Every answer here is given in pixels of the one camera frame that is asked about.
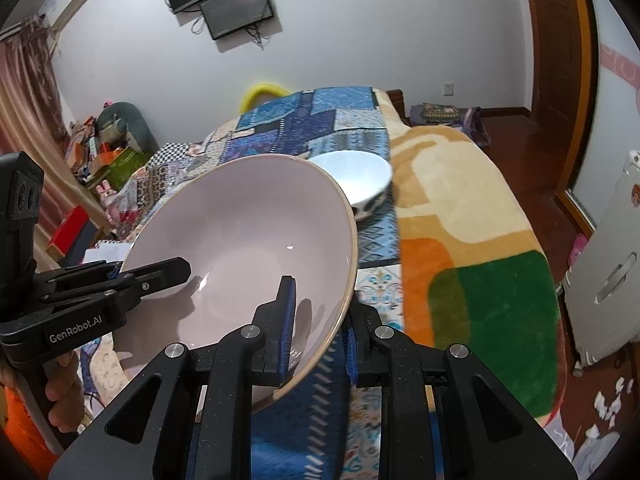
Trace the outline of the left hand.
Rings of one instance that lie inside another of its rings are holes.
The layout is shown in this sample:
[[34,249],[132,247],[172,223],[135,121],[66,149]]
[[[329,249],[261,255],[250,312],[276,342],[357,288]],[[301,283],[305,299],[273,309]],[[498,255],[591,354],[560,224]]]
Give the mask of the left hand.
[[84,390],[77,372],[77,353],[65,353],[56,359],[46,385],[46,396],[53,403],[48,419],[62,434],[77,430],[85,414]]

